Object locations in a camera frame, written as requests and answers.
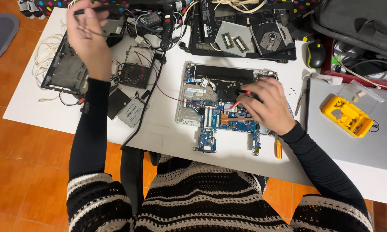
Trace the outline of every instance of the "white table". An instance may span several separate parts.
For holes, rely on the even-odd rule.
[[[55,8],[39,42],[53,34],[64,34],[60,20],[65,16],[66,9]],[[188,28],[182,41],[188,43],[189,34],[190,29]],[[129,50],[130,45],[136,45],[136,43],[129,36],[125,36],[122,42],[113,47],[113,58],[124,62],[125,52]],[[163,66],[158,86],[166,94],[178,98],[183,67],[186,61],[213,66],[269,69],[278,73],[287,100],[291,108],[295,110],[303,85],[302,77],[314,71],[304,65],[303,42],[297,41],[296,47],[298,59],[290,61],[288,64],[242,58],[193,56],[175,47],[166,53],[167,63]],[[38,102],[40,98],[54,98],[58,92],[44,91],[37,87],[31,74],[33,63],[34,56],[29,60],[3,118],[74,134],[81,115],[79,112],[80,106],[67,107],[62,105],[59,100]],[[128,96],[133,96],[135,91],[139,91],[140,94],[145,92],[145,90],[132,87],[122,86],[121,89]],[[75,103],[76,101],[67,94],[63,95],[63,99],[67,103]],[[200,133],[199,128],[175,122],[177,104],[177,101],[166,97],[156,89],[150,99],[150,108],[145,113],[142,127],[128,145],[294,183],[312,185],[298,160],[284,143],[283,159],[278,160],[275,158],[273,137],[262,136],[260,155],[252,156],[252,152],[247,150],[247,134],[218,130],[216,135],[218,140],[217,153],[209,154],[193,151]],[[303,108],[300,109],[296,120],[299,120],[301,110]],[[119,119],[107,120],[109,142],[123,144],[136,129],[129,128]],[[336,163],[355,183],[364,198],[387,203],[386,170],[338,160],[336,160]]]

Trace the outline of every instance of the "black sleeve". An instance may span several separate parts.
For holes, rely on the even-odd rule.
[[[83,113],[77,125],[69,161],[69,179],[104,172],[110,82],[88,78]]]
[[[368,215],[366,203],[356,186],[310,138],[300,123],[281,138],[290,146],[305,174],[322,196],[347,203]]]

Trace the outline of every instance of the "black wireless mouse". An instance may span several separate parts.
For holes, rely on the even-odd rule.
[[[306,65],[310,69],[319,69],[324,63],[326,56],[325,48],[319,43],[310,43],[307,46]]]

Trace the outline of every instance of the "black and white striped top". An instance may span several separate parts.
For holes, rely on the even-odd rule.
[[[162,156],[135,216],[123,186],[109,174],[72,179],[69,231],[373,231],[358,209],[313,194],[301,199],[288,225],[263,199],[265,187],[253,174]]]

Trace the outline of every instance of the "person's hand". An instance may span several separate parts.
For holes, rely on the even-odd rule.
[[[89,77],[109,81],[112,57],[102,34],[101,26],[106,24],[109,12],[95,13],[92,9],[100,3],[92,4],[90,0],[77,1],[68,11],[67,36],[70,45],[79,55],[89,71]],[[85,9],[84,14],[74,15],[78,9]]]
[[[242,96],[237,99],[252,115],[253,119],[278,135],[288,133],[297,124],[288,110],[282,84],[274,78],[260,78],[259,81],[241,86],[263,101]]]

